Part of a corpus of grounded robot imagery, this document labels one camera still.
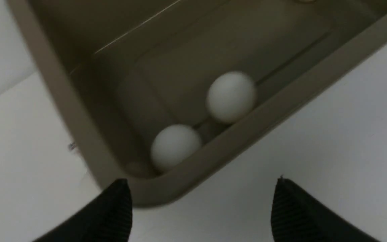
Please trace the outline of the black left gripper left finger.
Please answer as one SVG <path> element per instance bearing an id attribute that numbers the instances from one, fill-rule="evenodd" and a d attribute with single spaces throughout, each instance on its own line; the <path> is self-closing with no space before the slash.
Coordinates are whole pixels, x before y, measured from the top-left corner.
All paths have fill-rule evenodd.
<path id="1" fill-rule="evenodd" d="M 127 179 L 117 179 L 101 194 L 36 242 L 127 242 L 133 202 Z"/>

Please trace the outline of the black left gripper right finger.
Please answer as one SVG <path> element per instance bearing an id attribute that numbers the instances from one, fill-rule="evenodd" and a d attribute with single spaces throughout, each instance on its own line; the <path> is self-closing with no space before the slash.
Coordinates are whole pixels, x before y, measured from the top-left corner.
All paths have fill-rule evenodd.
<path id="1" fill-rule="evenodd" d="M 376 242 L 292 180 L 279 177 L 270 225 L 275 242 Z"/>

